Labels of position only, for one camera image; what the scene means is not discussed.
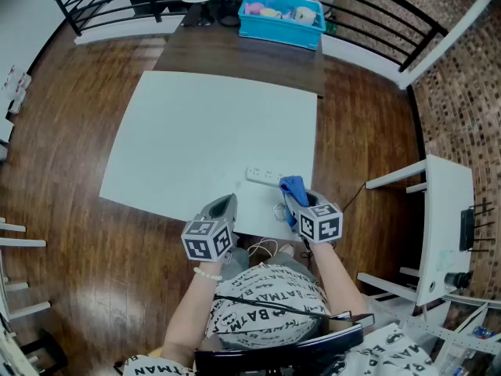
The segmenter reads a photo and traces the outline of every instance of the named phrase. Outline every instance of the blue plastic box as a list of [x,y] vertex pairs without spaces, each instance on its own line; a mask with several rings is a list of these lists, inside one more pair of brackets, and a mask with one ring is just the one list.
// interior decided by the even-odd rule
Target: blue plastic box
[[[294,20],[284,20],[245,14],[245,3],[260,2],[266,8],[286,13],[297,7],[308,7],[317,13],[313,25],[304,25]],[[267,41],[287,43],[307,49],[317,50],[320,36],[326,30],[326,21],[323,18],[323,9],[319,2],[312,0],[243,0],[238,12],[240,17],[240,36],[245,38],[264,39]]]

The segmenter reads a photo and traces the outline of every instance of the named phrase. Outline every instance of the table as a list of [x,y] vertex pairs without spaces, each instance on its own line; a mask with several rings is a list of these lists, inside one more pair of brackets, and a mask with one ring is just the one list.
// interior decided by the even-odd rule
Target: table
[[461,211],[474,204],[473,176],[468,167],[440,157],[426,159],[366,183],[377,188],[412,175],[426,173],[426,182],[407,188],[407,193],[424,192],[424,238],[417,290],[359,273],[358,279],[414,301],[427,304],[454,291],[444,283],[447,273],[468,272],[471,253],[460,251]]
[[[212,5],[215,15],[217,6]],[[192,24],[199,5],[193,5],[182,21]],[[183,71],[225,75],[289,86],[324,96],[322,42],[316,51],[282,43],[241,38],[238,27],[216,21],[207,27],[180,25],[169,38],[156,71]]]
[[248,182],[245,170],[302,175],[309,188],[316,104],[314,93],[264,82],[146,71],[118,129],[100,196],[187,221],[235,193],[236,232],[295,239],[272,213],[283,202],[279,189]]

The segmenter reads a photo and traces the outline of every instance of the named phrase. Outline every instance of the wrist strap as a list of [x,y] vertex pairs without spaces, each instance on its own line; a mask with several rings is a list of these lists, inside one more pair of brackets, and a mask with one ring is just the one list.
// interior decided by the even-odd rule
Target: wrist strap
[[196,267],[195,269],[193,269],[193,271],[196,273],[196,274],[200,274],[201,276],[209,279],[209,280],[214,280],[214,281],[221,281],[222,280],[222,276],[213,276],[212,274],[209,274],[209,273],[205,273],[204,271],[200,270],[198,267]]

